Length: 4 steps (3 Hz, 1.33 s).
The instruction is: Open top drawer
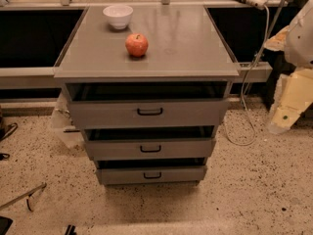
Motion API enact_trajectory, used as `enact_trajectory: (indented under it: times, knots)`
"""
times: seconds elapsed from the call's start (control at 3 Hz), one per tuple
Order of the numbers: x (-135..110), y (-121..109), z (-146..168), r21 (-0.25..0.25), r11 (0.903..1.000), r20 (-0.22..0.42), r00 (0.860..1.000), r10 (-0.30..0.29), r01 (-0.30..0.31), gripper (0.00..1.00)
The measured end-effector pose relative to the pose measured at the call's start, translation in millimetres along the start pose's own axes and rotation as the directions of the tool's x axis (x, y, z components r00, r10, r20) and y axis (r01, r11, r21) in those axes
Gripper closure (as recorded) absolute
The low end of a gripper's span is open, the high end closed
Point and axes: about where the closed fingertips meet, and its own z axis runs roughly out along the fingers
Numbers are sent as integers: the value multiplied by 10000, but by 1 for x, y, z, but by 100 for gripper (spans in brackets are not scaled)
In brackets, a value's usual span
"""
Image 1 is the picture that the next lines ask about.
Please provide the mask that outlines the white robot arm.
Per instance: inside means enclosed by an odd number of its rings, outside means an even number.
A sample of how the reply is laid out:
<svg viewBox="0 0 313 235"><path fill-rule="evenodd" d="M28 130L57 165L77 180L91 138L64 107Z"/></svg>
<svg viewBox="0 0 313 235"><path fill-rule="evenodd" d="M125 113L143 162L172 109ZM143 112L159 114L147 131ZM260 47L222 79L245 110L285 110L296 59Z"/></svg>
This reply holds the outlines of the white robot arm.
<svg viewBox="0 0 313 235"><path fill-rule="evenodd" d="M308 0L291 23L265 42L271 51L283 51L285 60L295 66L268 129L273 134L291 129L313 104L313 0Z"/></svg>

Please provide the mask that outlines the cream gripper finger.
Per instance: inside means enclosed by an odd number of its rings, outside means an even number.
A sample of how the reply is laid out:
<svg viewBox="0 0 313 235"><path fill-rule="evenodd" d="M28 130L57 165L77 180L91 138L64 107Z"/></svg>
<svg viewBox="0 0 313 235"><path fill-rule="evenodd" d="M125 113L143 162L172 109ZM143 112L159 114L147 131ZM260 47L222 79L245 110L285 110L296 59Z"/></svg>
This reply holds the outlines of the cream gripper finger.
<svg viewBox="0 0 313 235"><path fill-rule="evenodd" d="M273 134L290 130L313 104L313 70L296 68L290 76L282 78L281 85L268 123L268 130Z"/></svg>
<svg viewBox="0 0 313 235"><path fill-rule="evenodd" d="M289 26L285 26L282 28L277 34L267 39L264 47L270 51L284 51L285 50L285 42L286 37L289 32Z"/></svg>

